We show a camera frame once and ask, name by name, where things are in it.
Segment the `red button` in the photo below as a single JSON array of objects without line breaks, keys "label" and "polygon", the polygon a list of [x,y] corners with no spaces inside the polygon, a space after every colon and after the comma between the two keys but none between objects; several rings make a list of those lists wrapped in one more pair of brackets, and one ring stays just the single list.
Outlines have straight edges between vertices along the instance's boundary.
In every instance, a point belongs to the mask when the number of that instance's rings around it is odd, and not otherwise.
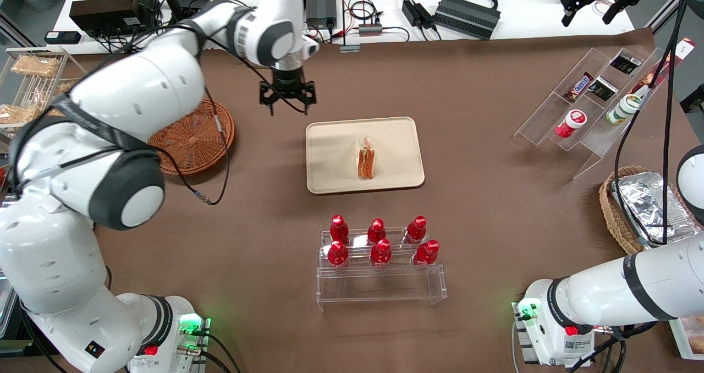
[{"label": "red button", "polygon": [[156,345],[148,345],[144,347],[144,355],[156,355],[156,353],[159,351],[159,347]]},{"label": "red button", "polygon": [[565,333],[568,336],[574,336],[576,334],[579,334],[579,330],[578,330],[578,328],[576,328],[576,326],[568,326],[565,328]]}]

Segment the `green indicator light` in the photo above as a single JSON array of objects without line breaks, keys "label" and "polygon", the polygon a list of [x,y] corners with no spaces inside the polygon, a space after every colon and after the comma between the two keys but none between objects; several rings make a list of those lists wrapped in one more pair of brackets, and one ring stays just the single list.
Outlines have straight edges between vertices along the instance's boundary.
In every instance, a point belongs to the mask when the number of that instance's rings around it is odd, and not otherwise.
[{"label": "green indicator light", "polygon": [[194,331],[200,330],[202,323],[203,320],[198,314],[186,314],[182,315],[179,319],[179,328],[181,329],[181,332],[191,334]]}]

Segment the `acrylic display rack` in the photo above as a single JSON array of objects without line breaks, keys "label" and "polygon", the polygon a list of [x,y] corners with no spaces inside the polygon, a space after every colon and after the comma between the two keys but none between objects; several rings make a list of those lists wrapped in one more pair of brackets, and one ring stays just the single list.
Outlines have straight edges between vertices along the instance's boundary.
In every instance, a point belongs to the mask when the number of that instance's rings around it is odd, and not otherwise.
[{"label": "acrylic display rack", "polygon": [[418,244],[403,244],[404,233],[403,227],[387,228],[392,259],[385,267],[372,267],[369,261],[372,247],[367,246],[367,229],[350,230],[349,266],[336,268],[327,260],[327,250],[332,242],[330,232],[322,231],[315,295],[320,310],[326,303],[427,300],[433,305],[447,298],[445,270],[440,260],[433,265],[412,265],[410,259]]},{"label": "acrylic display rack", "polygon": [[[610,65],[611,61],[622,52],[642,62],[640,67],[634,70],[631,75],[624,74],[621,70],[611,67]],[[514,136],[523,135],[523,137],[534,145],[539,145],[544,140],[549,139],[568,152],[576,145],[583,145],[591,150],[592,155],[586,160],[584,165],[579,168],[579,171],[574,175],[573,179],[582,175],[606,156],[611,147],[613,147],[614,143],[616,143],[621,136],[621,133],[623,133],[630,123],[630,119],[628,119],[621,124],[613,125],[606,120],[606,113],[618,105],[621,98],[631,93],[631,90],[640,83],[651,68],[658,64],[659,60],[662,59],[663,53],[664,51],[658,48],[653,50],[647,59],[643,59],[623,48],[616,57],[612,58],[592,48],[577,63],[571,72],[566,75],[555,90],[548,95],[548,98],[535,110],[533,115],[518,128]],[[594,78],[601,76],[608,80],[608,82],[618,88],[618,94],[614,94],[609,100],[604,101],[600,97],[585,90],[574,103],[569,102],[565,99],[564,95],[584,77],[584,72],[588,72]],[[644,102],[644,106],[641,107],[641,110],[645,109],[646,106],[647,102]],[[570,137],[558,137],[555,133],[555,127],[565,119],[565,115],[572,109],[583,111],[586,114],[587,122]]]}]

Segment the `brown table surface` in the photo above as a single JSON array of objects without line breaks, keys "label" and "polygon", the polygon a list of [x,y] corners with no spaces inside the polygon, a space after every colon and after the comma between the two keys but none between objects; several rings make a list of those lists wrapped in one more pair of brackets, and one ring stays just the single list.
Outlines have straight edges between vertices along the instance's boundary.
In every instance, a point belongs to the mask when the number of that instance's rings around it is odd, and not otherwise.
[{"label": "brown table surface", "polygon": [[[363,45],[359,54],[325,46],[306,62],[319,102],[307,117],[282,103],[270,117],[257,104],[257,78],[226,53],[207,52],[208,87],[237,124],[227,193],[209,207],[171,179],[151,222],[128,232],[98,228],[113,292],[186,297],[213,318],[213,333],[244,373],[513,371],[510,302],[532,281],[570,275],[623,251],[606,230],[597,193],[614,152],[571,180],[588,152],[564,152],[550,142],[535,147],[512,135],[589,47],[611,55],[621,46],[647,54],[653,38],[637,30],[613,37],[384,43]],[[663,88],[639,117],[623,165],[661,167],[665,102]],[[697,141],[682,110],[673,112],[674,174]],[[394,116],[417,124],[421,187],[344,195],[307,190],[307,125]],[[193,179],[216,197],[223,168]],[[328,305],[321,313],[318,239],[335,213],[353,228],[375,217],[404,226],[427,216],[442,243],[448,298],[434,306]],[[663,323],[629,340],[628,350],[624,372],[702,369],[677,358]],[[589,371],[600,369],[602,358]],[[520,368],[564,371],[521,362]],[[53,368],[42,358],[15,358],[0,360],[0,371]],[[208,371],[218,369],[208,364]]]}]

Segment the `power adapter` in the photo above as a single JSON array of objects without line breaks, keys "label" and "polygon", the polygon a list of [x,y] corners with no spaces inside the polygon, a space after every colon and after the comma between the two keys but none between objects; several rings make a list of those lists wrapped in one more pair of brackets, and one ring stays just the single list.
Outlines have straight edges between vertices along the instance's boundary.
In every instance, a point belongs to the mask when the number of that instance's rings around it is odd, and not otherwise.
[{"label": "power adapter", "polygon": [[415,7],[415,9],[418,11],[418,15],[420,17],[420,25],[422,25],[424,29],[435,29],[435,20],[433,20],[433,17],[430,16],[428,10],[426,10],[425,7],[423,7],[423,5],[420,3],[414,4],[413,7]]},{"label": "power adapter", "polygon": [[405,15],[405,18],[408,20],[408,23],[410,23],[411,26],[420,27],[422,25],[420,13],[418,12],[418,9],[415,7],[412,1],[404,0],[403,4],[401,5],[401,8],[403,15]]}]

